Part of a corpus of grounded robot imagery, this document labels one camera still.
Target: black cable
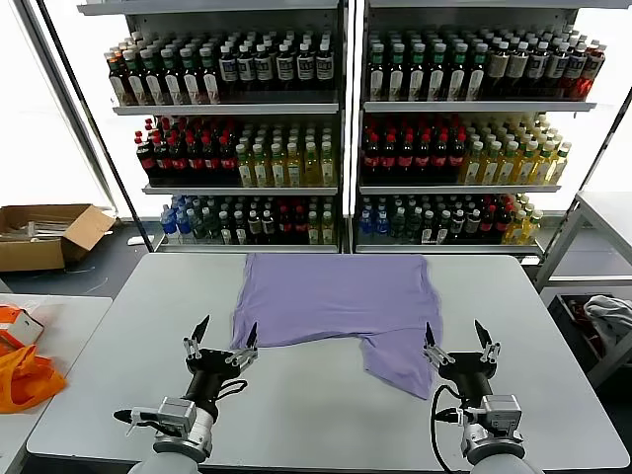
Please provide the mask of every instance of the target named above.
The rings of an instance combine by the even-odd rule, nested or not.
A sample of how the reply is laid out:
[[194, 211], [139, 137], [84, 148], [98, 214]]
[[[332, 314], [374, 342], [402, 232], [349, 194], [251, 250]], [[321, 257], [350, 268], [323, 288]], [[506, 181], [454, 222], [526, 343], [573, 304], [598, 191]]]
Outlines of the black cable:
[[441, 453], [438, 452], [438, 446], [436, 445], [436, 405], [438, 404], [438, 397], [443, 390], [447, 390], [448, 392], [450, 392], [450, 394], [454, 398], [461, 401], [463, 400], [463, 398], [454, 390], [452, 390], [452, 388], [449, 385], [441, 385], [436, 390], [433, 396], [433, 407], [431, 411], [431, 444], [433, 445], [434, 457], [436, 458], [436, 461], [440, 464], [440, 466], [443, 468], [443, 471], [445, 471], [447, 474], [454, 474], [450, 470], [450, 468], [447, 467], [447, 464], [445, 464], [445, 461], [443, 461], [443, 458], [441, 457]]

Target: table leg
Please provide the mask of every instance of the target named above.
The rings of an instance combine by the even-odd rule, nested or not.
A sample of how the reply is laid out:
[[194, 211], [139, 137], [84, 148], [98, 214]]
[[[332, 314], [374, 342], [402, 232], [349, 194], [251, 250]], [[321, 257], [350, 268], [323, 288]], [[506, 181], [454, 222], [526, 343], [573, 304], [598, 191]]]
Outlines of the table leg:
[[587, 379], [592, 388], [597, 388], [603, 383], [614, 371], [627, 362], [632, 356], [632, 331], [623, 338], [614, 349], [598, 362], [598, 364], [589, 370]]
[[582, 214], [582, 207], [579, 206], [575, 209], [571, 215], [569, 216], [568, 221], [564, 225], [562, 232], [560, 232], [560, 236], [557, 238], [557, 241], [551, 247], [551, 252], [544, 260], [544, 264], [540, 268], [539, 272], [535, 276], [535, 281], [533, 285], [535, 286], [536, 291], [539, 293], [542, 291], [546, 283], [555, 272], [555, 269], [560, 264], [562, 257], [566, 254], [575, 239], [575, 236], [582, 228], [582, 225], [586, 221], [586, 218]]

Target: gray floor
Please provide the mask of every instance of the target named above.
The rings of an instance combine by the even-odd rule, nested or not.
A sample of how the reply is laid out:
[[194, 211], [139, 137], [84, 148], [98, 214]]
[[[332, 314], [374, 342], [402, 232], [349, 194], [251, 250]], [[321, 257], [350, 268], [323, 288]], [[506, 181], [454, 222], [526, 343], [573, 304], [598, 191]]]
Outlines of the gray floor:
[[[546, 239], [551, 233], [543, 231], [542, 237]], [[137, 231], [131, 225], [115, 228], [113, 234], [104, 237], [82, 263], [66, 271], [0, 274], [0, 279], [4, 280], [17, 293], [116, 297], [140, 258], [146, 254], [146, 249], [143, 246], [128, 247], [126, 245], [127, 239], [133, 235], [137, 235]], [[555, 275], [632, 275], [632, 268], [596, 231], [586, 229], [578, 235]], [[619, 297], [632, 299], [632, 287], [547, 288], [542, 292], [542, 299], [548, 305], [554, 295], [558, 293], [584, 294], [595, 292], [610, 292]], [[609, 387], [607, 393], [597, 392], [597, 394], [630, 450], [632, 449], [632, 400], [629, 400], [626, 395], [626, 385], [622, 385], [620, 390], [611, 390], [612, 387]], [[128, 466], [106, 463], [30, 458], [24, 474], [42, 472], [54, 474], [122, 474], [127, 470]], [[632, 473], [632, 468], [621, 469], [616, 472]]]

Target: metal pole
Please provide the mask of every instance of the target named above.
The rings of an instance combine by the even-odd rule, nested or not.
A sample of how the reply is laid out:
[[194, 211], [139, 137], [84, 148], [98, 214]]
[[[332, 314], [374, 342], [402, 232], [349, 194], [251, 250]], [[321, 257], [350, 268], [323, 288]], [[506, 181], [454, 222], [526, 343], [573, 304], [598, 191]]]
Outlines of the metal pole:
[[[106, 180], [103, 169], [101, 168], [101, 165], [99, 164], [97, 152], [92, 145], [92, 141], [90, 140], [88, 129], [86, 128], [81, 118], [81, 115], [79, 114], [79, 111], [77, 110], [77, 108], [75, 107], [71, 99], [70, 91], [66, 87], [61, 71], [57, 67], [57, 64], [54, 61], [52, 51], [48, 47], [48, 43], [46, 42], [46, 38], [43, 34], [38, 18], [36, 17], [35, 11], [33, 10], [31, 6], [30, 1], [29, 0], [13, 0], [13, 3], [27, 31], [27, 34], [29, 35], [29, 38], [31, 39], [31, 42], [33, 43], [33, 46], [38, 55], [39, 61], [41, 62], [46, 72], [46, 76], [48, 77], [48, 80], [51, 83], [52, 89], [55, 93], [57, 100], [59, 101], [59, 104], [61, 105], [66, 117], [70, 121], [70, 125], [72, 129], [74, 130], [75, 135], [77, 136], [77, 139], [79, 140], [79, 143], [81, 144], [84, 150], [84, 153], [86, 154], [86, 157], [88, 161], [90, 162], [95, 175], [97, 176], [106, 195], [108, 196], [108, 199], [111, 201], [113, 207], [116, 208], [114, 197], [112, 196], [112, 192], [110, 190], [110, 187], [108, 186], [108, 182]], [[86, 102], [86, 99], [81, 91], [81, 88], [79, 87], [79, 82], [77, 81], [74, 71], [72, 70], [72, 66], [70, 65], [70, 61], [68, 60], [68, 57], [66, 56], [63, 46], [61, 45], [61, 40], [59, 39], [59, 35], [57, 34], [54, 24], [52, 23], [52, 19], [50, 18], [50, 15], [48, 14], [48, 10], [43, 0], [37, 0], [37, 4], [39, 7], [39, 12], [41, 13], [41, 17], [43, 18], [46, 28], [48, 29], [48, 33], [50, 34], [50, 37], [55, 45], [55, 49], [57, 50], [57, 53], [59, 54], [61, 62], [63, 63], [68, 79], [70, 80], [70, 83], [72, 84], [72, 88], [75, 94], [77, 95], [77, 98], [79, 100], [79, 103], [81, 104], [84, 114], [86, 115], [86, 120], [88, 124], [90, 125], [90, 128], [92, 128], [92, 131], [94, 132], [97, 138], [97, 141], [99, 142], [101, 150], [106, 158], [106, 161], [108, 162], [108, 165], [110, 166], [112, 174], [114, 175], [114, 178], [117, 181], [118, 187], [120, 189], [120, 193], [125, 199], [127, 207], [129, 208], [129, 211], [131, 212], [131, 216], [134, 219], [134, 222], [136, 223], [138, 232], [140, 233], [142, 240], [145, 243], [145, 246], [147, 247], [147, 250], [149, 252], [153, 252], [153, 247], [151, 245], [151, 242], [149, 241], [147, 232], [145, 231], [145, 228], [143, 227], [142, 222], [140, 221], [140, 218], [138, 217], [138, 214], [136, 213], [136, 210], [131, 202], [131, 199], [129, 198], [129, 195], [127, 194], [127, 191], [125, 190], [125, 186], [122, 182], [122, 179], [120, 178], [120, 174], [117, 170], [117, 167], [114, 161], [112, 160], [112, 156], [110, 156], [108, 147], [106, 146], [103, 136], [101, 135], [101, 132], [99, 131], [99, 128], [97, 127], [97, 123], [95, 122], [94, 117], [92, 116], [92, 113], [90, 111], [90, 108], [88, 107], [88, 104]]]

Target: shelf rack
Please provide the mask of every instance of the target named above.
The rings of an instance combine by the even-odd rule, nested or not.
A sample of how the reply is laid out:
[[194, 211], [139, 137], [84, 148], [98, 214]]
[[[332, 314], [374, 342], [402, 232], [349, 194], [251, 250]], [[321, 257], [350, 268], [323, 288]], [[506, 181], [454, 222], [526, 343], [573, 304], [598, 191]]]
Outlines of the shelf rack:
[[195, 196], [335, 196], [338, 188], [211, 188], [211, 187], [152, 187], [145, 186], [146, 195], [195, 195]]

